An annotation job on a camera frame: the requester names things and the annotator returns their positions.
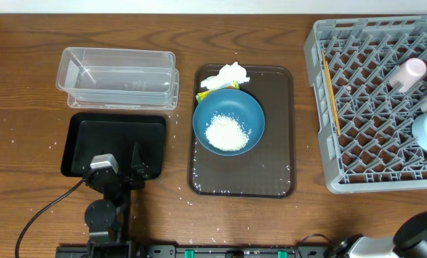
wooden chopstick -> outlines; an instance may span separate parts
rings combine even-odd
[[[337,129],[337,135],[341,135],[341,127],[340,127],[340,121],[337,116],[337,107],[336,107],[336,100],[335,100],[335,94],[333,92],[333,85],[331,84],[331,77],[330,77],[330,69],[328,68],[328,62],[325,59],[325,53],[322,52],[323,56],[323,66],[325,70],[325,77],[327,78],[327,88],[330,92],[330,103],[331,103],[331,111],[333,113],[333,117],[335,118],[335,124]]]

gray plastic rack grid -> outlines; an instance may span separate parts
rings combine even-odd
[[[328,189],[344,194],[427,188],[427,152],[411,134],[422,114],[427,73],[405,93],[388,84],[407,59],[427,64],[427,15],[317,21],[304,53]],[[340,136],[324,69],[332,78]]]

white tissue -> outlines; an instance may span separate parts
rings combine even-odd
[[[230,85],[233,81],[237,81],[239,84],[250,81],[250,77],[247,77],[245,68],[240,66],[237,62],[234,62],[232,65],[226,64],[220,69],[219,75],[210,76],[202,81],[201,87],[207,87],[207,89],[213,90],[223,85]]]

yellow object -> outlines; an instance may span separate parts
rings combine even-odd
[[[221,89],[236,89],[236,90],[239,90],[239,83],[237,83],[237,81],[233,81],[230,85],[224,85],[224,86],[220,86],[220,87],[218,87],[216,89],[207,90],[205,92],[200,92],[200,93],[196,94],[196,100],[198,101],[198,103],[201,103],[201,101],[203,99],[205,99],[209,94],[211,94],[214,91],[221,90]]]
[[[323,66],[325,68],[325,77],[327,78],[327,88],[330,92],[330,102],[331,102],[331,111],[333,113],[333,116],[335,118],[335,124],[337,129],[337,135],[341,135],[341,127],[340,127],[340,121],[337,116],[337,107],[336,107],[336,101],[335,101],[335,94],[333,92],[333,85],[331,84],[331,77],[330,77],[330,69],[328,68],[328,62],[325,59],[325,53],[322,52],[323,56]]]

pink cup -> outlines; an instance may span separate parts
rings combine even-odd
[[[400,92],[406,92],[418,82],[427,71],[427,65],[419,58],[410,58],[404,62],[397,73],[389,80],[390,86],[396,87],[403,83]]]

